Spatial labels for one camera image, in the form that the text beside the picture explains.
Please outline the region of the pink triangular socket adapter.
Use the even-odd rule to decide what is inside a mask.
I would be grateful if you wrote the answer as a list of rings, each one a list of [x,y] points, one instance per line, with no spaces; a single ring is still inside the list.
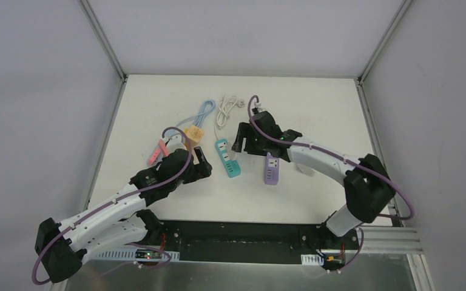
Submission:
[[[154,165],[156,162],[161,161],[164,157],[169,155],[168,149],[166,147],[167,142],[168,138],[161,138],[158,141],[149,159],[147,160],[148,166]]]

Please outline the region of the purple power strip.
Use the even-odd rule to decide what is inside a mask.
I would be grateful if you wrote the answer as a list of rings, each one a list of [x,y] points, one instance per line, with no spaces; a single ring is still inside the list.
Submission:
[[[272,156],[269,152],[266,155],[265,177],[266,185],[276,186],[279,182],[280,159]]]

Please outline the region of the beige dragon cube socket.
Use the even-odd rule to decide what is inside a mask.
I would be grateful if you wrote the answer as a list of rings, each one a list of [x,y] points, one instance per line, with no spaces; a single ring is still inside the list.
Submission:
[[[184,132],[192,146],[198,145],[204,136],[204,130],[196,125],[190,125]]]

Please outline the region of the yellow cube socket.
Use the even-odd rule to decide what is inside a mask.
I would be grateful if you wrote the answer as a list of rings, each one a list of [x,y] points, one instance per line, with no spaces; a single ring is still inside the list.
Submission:
[[[192,142],[187,137],[187,129],[184,130],[184,133],[182,134],[181,139],[182,139],[182,143],[184,144],[186,150],[190,150],[192,147]]]

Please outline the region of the teal power strip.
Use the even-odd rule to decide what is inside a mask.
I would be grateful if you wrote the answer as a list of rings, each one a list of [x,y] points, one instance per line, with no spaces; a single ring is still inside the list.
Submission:
[[[235,178],[241,174],[241,168],[235,159],[235,152],[231,147],[227,139],[219,139],[215,142],[215,148],[226,170],[226,174],[229,178]]]

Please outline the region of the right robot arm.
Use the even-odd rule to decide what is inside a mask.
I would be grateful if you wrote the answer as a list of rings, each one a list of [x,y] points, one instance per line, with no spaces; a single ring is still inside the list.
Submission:
[[[320,147],[300,132],[281,130],[267,111],[256,111],[250,121],[239,123],[232,150],[258,156],[270,154],[309,167],[343,186],[345,204],[320,226],[321,243],[330,249],[343,243],[348,231],[372,223],[396,194],[378,157],[345,156]]]

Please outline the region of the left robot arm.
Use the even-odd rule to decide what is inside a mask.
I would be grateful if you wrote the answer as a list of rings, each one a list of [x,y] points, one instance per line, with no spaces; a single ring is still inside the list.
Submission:
[[[60,283],[99,251],[128,243],[154,245],[161,223],[149,206],[189,184],[210,177],[212,166],[201,147],[176,149],[154,166],[140,170],[105,201],[77,215],[40,223],[35,241],[38,259],[32,271],[36,285]]]

